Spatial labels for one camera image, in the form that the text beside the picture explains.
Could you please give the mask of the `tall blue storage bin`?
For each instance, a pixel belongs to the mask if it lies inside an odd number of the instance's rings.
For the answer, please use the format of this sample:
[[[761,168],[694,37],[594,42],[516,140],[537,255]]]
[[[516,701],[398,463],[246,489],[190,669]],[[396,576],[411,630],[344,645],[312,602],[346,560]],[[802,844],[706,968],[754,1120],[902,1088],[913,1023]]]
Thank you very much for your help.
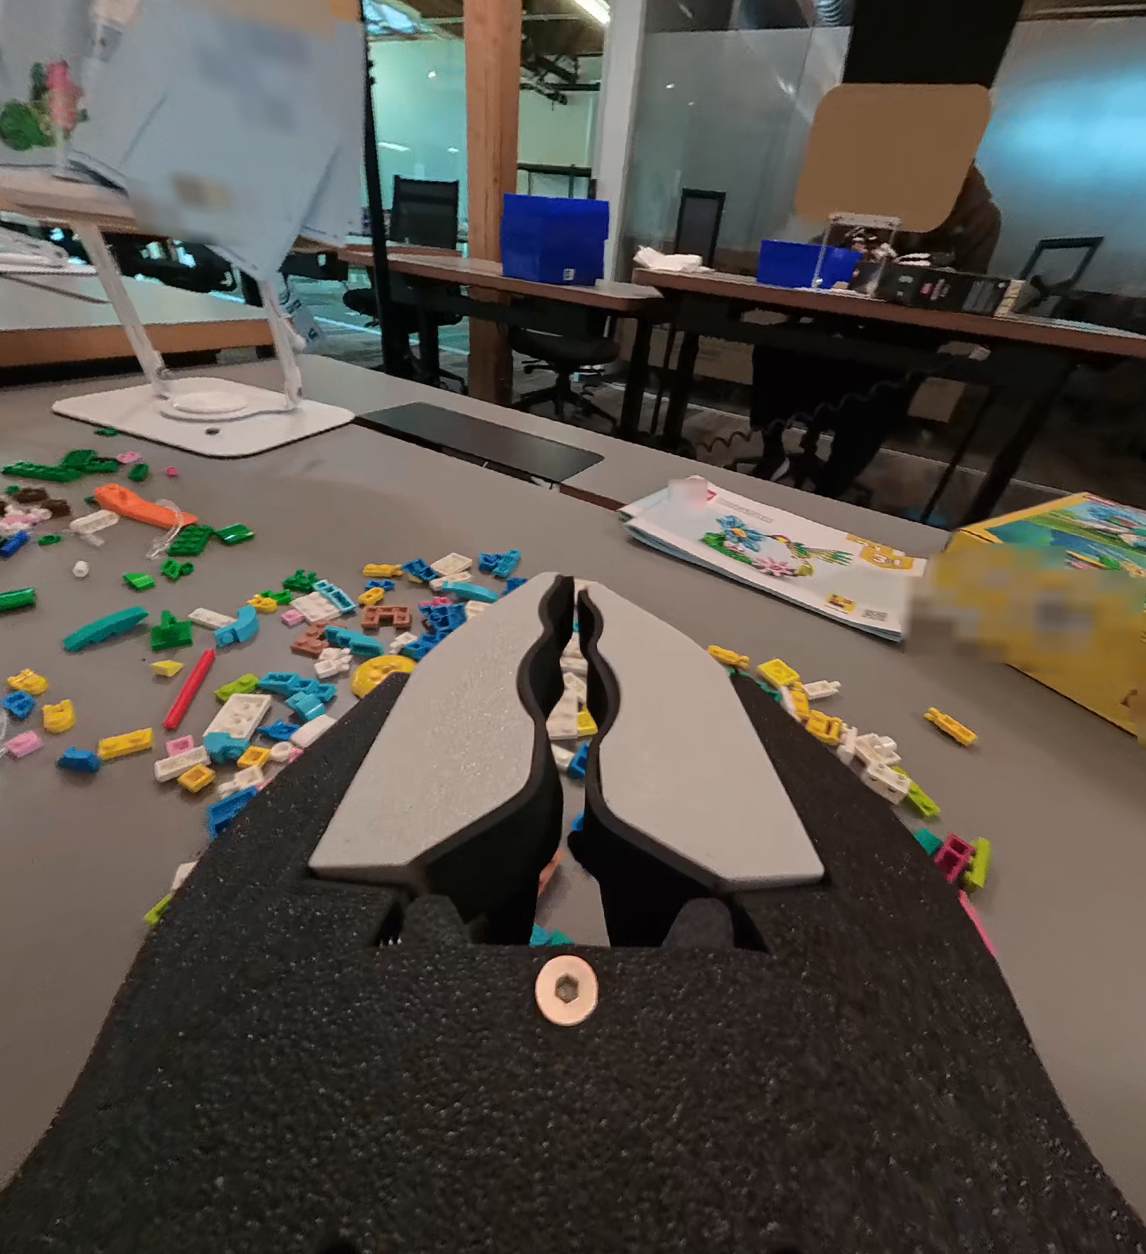
[[[505,192],[500,268],[505,278],[593,287],[604,276],[609,204]]]

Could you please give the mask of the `low blue storage bin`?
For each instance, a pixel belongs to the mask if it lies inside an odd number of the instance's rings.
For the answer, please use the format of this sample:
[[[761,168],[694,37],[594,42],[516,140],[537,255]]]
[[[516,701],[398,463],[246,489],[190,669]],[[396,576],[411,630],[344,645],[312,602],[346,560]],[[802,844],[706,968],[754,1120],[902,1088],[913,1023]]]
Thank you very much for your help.
[[[828,291],[837,283],[850,283],[861,257],[856,248],[763,239],[754,280],[780,289]]]

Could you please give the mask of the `black long box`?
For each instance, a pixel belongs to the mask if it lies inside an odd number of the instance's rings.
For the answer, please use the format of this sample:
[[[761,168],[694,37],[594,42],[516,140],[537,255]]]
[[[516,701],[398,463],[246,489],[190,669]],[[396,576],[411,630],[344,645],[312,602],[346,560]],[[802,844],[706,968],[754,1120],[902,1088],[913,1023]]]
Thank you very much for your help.
[[[1002,317],[1015,311],[1025,280],[967,274],[898,259],[865,259],[847,287],[897,306]]]

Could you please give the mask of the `pile of colourful lego bricks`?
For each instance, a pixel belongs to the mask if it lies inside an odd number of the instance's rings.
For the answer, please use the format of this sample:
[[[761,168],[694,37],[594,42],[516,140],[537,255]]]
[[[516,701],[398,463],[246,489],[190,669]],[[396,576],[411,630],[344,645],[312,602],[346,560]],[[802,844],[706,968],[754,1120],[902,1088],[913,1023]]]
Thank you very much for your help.
[[[578,593],[593,582],[574,582],[574,626],[559,658],[563,697],[548,717],[548,745],[554,764],[568,777],[581,777],[596,734],[589,712],[587,664],[578,643]],[[201,845],[225,831],[236,831],[235,816],[288,767],[288,762],[324,743],[333,727],[342,727],[344,706],[333,710],[335,682],[351,671],[353,701],[366,714],[381,716],[387,695],[374,691],[385,680],[407,675],[435,643],[463,621],[479,613],[479,606],[452,606],[448,599],[424,604],[426,634],[396,636],[381,645],[364,636],[357,621],[329,621],[329,586],[311,586],[311,573],[298,571],[279,593],[251,597],[235,619],[194,610],[177,619],[162,613],[153,625],[155,645],[183,643],[192,623],[216,625],[209,647],[183,675],[166,721],[155,727],[121,728],[96,743],[60,741],[55,764],[57,784],[47,779],[20,784],[0,769],[0,881],[7,871],[23,875],[27,888],[36,886],[44,899],[84,871],[90,855],[103,851],[101,868],[81,875],[77,895],[94,903],[110,899],[118,879],[105,869],[140,845],[140,862],[153,866],[153,849],[172,851],[177,836],[146,840],[160,823],[146,819],[144,799],[157,790],[179,790],[186,797],[209,793],[198,810],[205,823]],[[780,693],[767,682],[746,677],[748,660],[722,649],[707,652],[735,682],[769,710],[802,712],[802,688],[793,673]],[[14,918],[14,892],[0,895],[0,918]]]

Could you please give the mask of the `clear display case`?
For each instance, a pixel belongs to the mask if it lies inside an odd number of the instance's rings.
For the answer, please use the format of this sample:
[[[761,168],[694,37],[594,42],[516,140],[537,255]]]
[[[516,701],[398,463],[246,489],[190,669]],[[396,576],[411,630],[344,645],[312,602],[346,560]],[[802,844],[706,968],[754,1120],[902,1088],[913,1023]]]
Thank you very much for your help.
[[[815,278],[826,289],[871,287],[900,252],[902,222],[887,213],[830,213],[821,235]]]

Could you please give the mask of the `yellow lego box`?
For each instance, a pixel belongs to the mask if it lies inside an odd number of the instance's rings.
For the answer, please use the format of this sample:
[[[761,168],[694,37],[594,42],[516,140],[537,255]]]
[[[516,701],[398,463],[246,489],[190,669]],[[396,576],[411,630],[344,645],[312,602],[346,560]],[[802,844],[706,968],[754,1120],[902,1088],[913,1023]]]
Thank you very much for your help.
[[[1146,745],[1146,510],[1073,493],[967,524],[917,613]]]

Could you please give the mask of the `orange brick separator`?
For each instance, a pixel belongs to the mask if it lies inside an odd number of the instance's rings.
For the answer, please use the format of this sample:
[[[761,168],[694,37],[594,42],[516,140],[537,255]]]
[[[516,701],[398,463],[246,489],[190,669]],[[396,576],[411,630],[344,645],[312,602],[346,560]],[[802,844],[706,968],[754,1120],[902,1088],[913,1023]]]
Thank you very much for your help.
[[[173,504],[147,500],[140,493],[134,493],[116,482],[96,485],[94,500],[99,510],[112,511],[127,521],[157,526],[162,532],[198,524],[198,517],[194,513],[179,510]]]

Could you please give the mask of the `grey desk with wooden edge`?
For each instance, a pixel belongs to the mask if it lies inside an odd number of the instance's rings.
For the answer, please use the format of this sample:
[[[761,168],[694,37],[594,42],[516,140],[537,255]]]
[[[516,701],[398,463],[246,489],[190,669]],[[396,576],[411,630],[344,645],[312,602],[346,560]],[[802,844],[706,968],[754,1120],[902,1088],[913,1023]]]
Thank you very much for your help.
[[[220,294],[123,278],[151,345],[185,352],[270,346],[262,311]],[[0,370],[131,356],[118,313],[94,276],[0,274]]]

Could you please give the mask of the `wooden post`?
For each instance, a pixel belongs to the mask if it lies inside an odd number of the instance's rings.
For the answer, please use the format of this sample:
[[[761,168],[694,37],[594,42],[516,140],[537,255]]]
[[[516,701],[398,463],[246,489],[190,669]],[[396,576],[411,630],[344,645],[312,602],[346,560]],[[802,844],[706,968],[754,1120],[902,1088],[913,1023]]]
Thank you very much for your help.
[[[516,187],[520,1],[463,1],[466,116],[466,244],[500,259],[502,198]],[[474,398],[511,402],[511,348],[502,322],[468,320],[466,385]]]

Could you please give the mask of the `open instruction booklet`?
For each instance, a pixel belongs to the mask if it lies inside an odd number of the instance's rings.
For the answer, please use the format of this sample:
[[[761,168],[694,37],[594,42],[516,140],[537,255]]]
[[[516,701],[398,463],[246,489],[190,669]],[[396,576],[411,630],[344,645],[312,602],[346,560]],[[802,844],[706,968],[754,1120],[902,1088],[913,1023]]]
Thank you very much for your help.
[[[361,228],[359,1],[0,1],[0,172],[114,187],[272,280]]]

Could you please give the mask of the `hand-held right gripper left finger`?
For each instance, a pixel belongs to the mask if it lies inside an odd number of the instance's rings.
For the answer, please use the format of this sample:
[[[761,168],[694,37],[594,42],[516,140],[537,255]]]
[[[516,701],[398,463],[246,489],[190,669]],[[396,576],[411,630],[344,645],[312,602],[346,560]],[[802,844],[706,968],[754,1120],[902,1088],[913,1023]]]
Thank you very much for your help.
[[[574,580],[537,573],[377,686],[392,703],[309,873],[442,895],[487,944],[526,946],[561,838],[546,719],[565,691],[572,626]]]

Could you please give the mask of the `black stand pole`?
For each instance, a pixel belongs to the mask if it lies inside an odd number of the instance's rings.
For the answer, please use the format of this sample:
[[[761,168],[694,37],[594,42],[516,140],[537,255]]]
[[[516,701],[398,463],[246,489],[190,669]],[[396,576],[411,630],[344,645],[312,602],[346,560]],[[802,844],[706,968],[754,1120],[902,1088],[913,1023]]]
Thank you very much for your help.
[[[400,309],[392,298],[387,228],[383,220],[383,202],[379,191],[379,163],[376,152],[374,100],[372,100],[372,55],[366,31],[366,1],[357,1],[361,22],[361,165],[364,207],[368,218],[368,242],[372,248],[372,293],[376,304],[376,322],[379,328],[381,367],[392,378],[409,376],[409,339],[400,324]]]

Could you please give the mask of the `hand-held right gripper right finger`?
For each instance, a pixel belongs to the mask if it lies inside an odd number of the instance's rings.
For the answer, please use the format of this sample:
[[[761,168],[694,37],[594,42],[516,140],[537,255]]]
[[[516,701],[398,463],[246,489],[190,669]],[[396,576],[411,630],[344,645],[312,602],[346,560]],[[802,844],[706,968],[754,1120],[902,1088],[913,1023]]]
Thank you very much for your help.
[[[659,947],[691,901],[811,886],[824,866],[728,671],[689,636],[593,582],[578,593],[587,751],[574,860],[613,947]]]

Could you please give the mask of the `closed flower print booklet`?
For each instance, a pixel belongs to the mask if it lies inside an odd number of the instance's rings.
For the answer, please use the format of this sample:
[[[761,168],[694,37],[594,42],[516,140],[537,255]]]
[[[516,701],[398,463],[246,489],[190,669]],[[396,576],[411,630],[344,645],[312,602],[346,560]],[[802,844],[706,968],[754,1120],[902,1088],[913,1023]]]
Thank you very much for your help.
[[[707,484],[700,511],[667,504],[667,485],[622,506],[630,537],[746,588],[900,643],[924,558]]]

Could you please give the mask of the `long brown-top desk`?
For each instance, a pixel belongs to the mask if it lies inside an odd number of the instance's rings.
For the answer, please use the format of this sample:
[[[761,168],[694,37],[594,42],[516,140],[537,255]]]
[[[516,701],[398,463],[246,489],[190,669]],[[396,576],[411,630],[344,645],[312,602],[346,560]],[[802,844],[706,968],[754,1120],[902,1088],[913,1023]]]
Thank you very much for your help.
[[[377,324],[398,333],[398,359],[420,382],[446,378],[439,332],[457,320],[483,322],[496,332],[500,383],[487,383],[489,396],[511,396],[515,352],[548,367],[554,382],[520,395],[515,406],[522,409],[550,402],[563,415],[567,406],[576,404],[589,415],[607,417],[591,398],[576,396],[570,382],[585,369],[611,365],[618,350],[617,324],[631,322],[624,398],[611,428],[624,439],[639,434],[650,335],[661,319],[656,287],[604,280],[591,268],[557,261],[539,268],[537,257],[526,254],[491,261],[407,244],[348,244],[342,254],[368,274]]]

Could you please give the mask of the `black office chair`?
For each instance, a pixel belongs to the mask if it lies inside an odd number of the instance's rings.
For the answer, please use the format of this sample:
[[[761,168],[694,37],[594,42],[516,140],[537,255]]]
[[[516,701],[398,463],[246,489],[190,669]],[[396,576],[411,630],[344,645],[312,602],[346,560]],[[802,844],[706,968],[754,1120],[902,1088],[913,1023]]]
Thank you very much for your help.
[[[1101,233],[1039,237],[1019,268],[1015,313],[1064,319],[1101,244]]]
[[[617,419],[594,404],[587,393],[576,393],[570,376],[585,369],[605,367],[615,361],[617,346],[611,335],[559,335],[554,332],[535,332],[524,326],[507,330],[507,345],[513,352],[531,357],[541,367],[554,372],[554,382],[516,395],[511,402],[515,409],[531,411],[535,404],[552,404],[554,417],[563,421],[565,406],[576,408],[581,415],[596,415],[611,428]]]
[[[389,215],[389,244],[414,244],[457,254],[457,191],[455,179],[392,178],[392,204]],[[407,294],[427,294],[431,285],[413,287],[405,278],[394,280],[394,313],[405,337],[416,337],[414,374],[420,382],[440,385],[452,382],[459,393],[466,391],[461,376],[439,365],[439,330],[463,320],[453,311],[427,311]]]
[[[722,209],[724,192],[683,187],[674,224],[674,254],[698,255],[702,265],[711,265]]]

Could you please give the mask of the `brown-top desk with black legs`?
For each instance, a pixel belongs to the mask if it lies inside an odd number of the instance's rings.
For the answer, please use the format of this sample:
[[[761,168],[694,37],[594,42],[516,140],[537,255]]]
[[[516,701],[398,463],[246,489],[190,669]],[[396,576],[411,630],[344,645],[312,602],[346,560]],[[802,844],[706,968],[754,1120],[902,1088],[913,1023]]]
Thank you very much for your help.
[[[665,450],[676,450],[682,439],[704,337],[978,383],[989,398],[1013,406],[1019,419],[984,471],[960,526],[997,511],[1075,367],[1097,359],[1146,361],[1146,335],[1112,326],[900,306],[852,291],[780,289],[713,270],[672,274],[637,265],[631,280],[657,289],[657,319],[685,333],[657,435]]]

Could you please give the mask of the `group of green lego bricks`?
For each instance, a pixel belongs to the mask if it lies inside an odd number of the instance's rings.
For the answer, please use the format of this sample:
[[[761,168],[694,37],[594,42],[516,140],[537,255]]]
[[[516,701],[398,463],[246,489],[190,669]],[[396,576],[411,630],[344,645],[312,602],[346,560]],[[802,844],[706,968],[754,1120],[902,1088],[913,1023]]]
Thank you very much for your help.
[[[170,498],[198,517],[159,563],[146,560],[162,530],[99,510],[94,487],[116,482],[147,500]],[[0,613],[21,613],[47,599],[53,578],[114,584],[144,597],[188,580],[214,554],[255,539],[255,528],[212,515],[190,498],[175,465],[149,461],[136,450],[73,447],[57,460],[0,461]]]

